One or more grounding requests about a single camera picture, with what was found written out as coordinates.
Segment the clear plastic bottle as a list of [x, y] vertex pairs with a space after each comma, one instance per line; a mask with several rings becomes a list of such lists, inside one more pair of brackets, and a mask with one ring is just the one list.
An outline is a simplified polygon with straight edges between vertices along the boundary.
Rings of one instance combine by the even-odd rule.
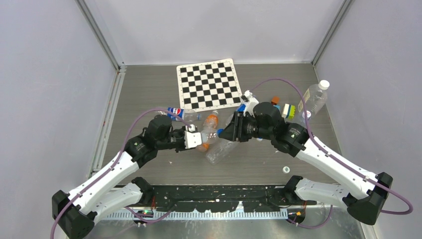
[[215, 165], [228, 156], [238, 146], [237, 141], [221, 139], [206, 153], [206, 159], [209, 163]]

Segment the clear Pepsi bottle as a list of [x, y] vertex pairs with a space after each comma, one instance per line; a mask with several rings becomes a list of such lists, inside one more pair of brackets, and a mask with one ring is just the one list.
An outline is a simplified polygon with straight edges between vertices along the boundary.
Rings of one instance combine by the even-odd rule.
[[205, 127], [201, 131], [202, 144], [214, 144], [218, 141], [217, 129], [212, 127]]

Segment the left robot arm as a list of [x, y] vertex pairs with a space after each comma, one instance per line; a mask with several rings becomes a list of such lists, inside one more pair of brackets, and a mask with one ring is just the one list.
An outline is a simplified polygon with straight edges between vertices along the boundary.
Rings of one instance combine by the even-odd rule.
[[174, 128], [171, 118], [165, 115], [155, 116], [141, 134], [131, 137], [134, 126], [144, 115], [131, 125], [121, 149], [106, 166], [69, 192], [59, 190], [52, 196], [54, 223], [50, 238], [55, 237], [56, 228], [60, 227], [67, 238], [83, 239], [106, 216], [129, 205], [149, 205], [153, 187], [141, 177], [120, 190], [111, 190], [156, 158], [160, 150], [186, 151], [202, 142], [201, 133], [192, 122], [181, 120], [183, 126]]

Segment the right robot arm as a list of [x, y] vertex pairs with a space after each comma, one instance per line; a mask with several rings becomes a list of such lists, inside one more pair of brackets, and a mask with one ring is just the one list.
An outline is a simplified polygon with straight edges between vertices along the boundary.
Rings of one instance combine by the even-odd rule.
[[247, 142], [252, 138], [269, 140], [279, 152], [313, 165], [337, 182], [319, 183], [294, 175], [281, 190], [289, 204], [318, 201], [345, 209], [359, 222], [374, 225], [393, 182], [385, 172], [375, 174], [346, 160], [301, 125], [285, 122], [280, 111], [269, 102], [258, 103], [251, 112], [241, 105], [217, 134], [232, 142]]

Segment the blue label Pepsi bottle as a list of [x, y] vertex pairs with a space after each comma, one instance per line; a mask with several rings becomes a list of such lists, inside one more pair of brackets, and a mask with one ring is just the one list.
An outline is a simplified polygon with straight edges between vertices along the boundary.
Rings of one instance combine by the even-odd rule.
[[243, 112], [246, 108], [245, 104], [241, 104], [226, 120], [225, 120], [225, 126], [228, 126], [233, 118], [233, 116], [237, 113], [237, 112]]

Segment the orange drink bottle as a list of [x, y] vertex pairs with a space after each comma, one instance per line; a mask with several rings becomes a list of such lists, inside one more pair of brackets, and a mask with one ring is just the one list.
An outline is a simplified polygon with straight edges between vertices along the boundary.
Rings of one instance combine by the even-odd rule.
[[205, 119], [203, 130], [201, 131], [202, 143], [196, 147], [198, 151], [206, 152], [210, 145], [217, 141], [218, 114], [217, 110], [213, 110]]

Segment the small water bottle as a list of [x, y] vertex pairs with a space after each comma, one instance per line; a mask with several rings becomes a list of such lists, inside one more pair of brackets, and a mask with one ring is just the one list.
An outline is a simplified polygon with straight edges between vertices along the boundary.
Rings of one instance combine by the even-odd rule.
[[312, 113], [310, 111], [304, 111], [296, 112], [295, 116], [293, 117], [292, 123], [296, 123], [304, 128], [307, 128], [306, 119], [310, 119], [312, 116]]

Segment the white green bottle cap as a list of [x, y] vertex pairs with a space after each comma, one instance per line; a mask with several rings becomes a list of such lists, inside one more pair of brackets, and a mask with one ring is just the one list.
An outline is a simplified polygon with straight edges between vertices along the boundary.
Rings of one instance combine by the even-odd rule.
[[288, 174], [290, 172], [290, 168], [288, 166], [284, 166], [282, 171], [283, 173]]

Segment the crushed Pepsi bottle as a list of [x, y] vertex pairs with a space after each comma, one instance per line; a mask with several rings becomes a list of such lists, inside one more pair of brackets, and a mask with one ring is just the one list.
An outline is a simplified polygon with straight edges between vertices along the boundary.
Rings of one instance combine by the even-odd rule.
[[[182, 109], [182, 108], [165, 108], [167, 111], [175, 114], [186, 122], [194, 122], [202, 119], [202, 114], [196, 112], [193, 109]], [[168, 116], [173, 121], [180, 121], [179, 118], [173, 116], [172, 114], [164, 111], [158, 111], [158, 114]]]

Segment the tall bottle white cap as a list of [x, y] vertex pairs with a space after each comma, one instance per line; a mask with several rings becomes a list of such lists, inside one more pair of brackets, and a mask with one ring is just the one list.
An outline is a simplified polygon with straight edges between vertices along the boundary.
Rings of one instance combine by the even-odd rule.
[[305, 102], [300, 100], [298, 104], [298, 112], [303, 116], [304, 106], [306, 106], [307, 117], [315, 116], [327, 101], [327, 90], [330, 83], [327, 80], [321, 80], [317, 84], [313, 84], [305, 91], [303, 98]]

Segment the orange toy block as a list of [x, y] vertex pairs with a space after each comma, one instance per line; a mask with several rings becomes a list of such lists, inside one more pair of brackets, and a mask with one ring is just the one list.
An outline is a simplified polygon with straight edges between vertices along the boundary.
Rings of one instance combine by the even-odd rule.
[[279, 103], [279, 97], [276, 97], [276, 96], [274, 96], [272, 99], [271, 99], [271, 104], [272, 105], [278, 105], [278, 103]]

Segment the white green toy block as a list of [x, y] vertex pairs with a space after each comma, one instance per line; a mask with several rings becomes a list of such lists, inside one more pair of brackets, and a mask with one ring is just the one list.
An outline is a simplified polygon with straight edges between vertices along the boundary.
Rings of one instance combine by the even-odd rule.
[[293, 119], [295, 116], [296, 107], [290, 104], [284, 104], [281, 115], [285, 119]]

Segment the checkerboard mat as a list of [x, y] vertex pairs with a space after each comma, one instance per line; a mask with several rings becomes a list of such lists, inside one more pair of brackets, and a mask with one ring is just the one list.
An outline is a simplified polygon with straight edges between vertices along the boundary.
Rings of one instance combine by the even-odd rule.
[[231, 58], [176, 67], [179, 103], [196, 112], [238, 107], [242, 90]]

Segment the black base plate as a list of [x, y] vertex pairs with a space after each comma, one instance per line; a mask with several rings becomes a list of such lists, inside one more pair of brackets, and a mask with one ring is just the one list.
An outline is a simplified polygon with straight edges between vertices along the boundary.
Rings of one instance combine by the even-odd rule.
[[242, 208], [248, 215], [290, 212], [299, 208], [299, 221], [305, 218], [304, 208], [316, 201], [304, 201], [283, 185], [155, 185], [147, 190], [136, 206], [159, 212], [211, 213], [224, 215]]

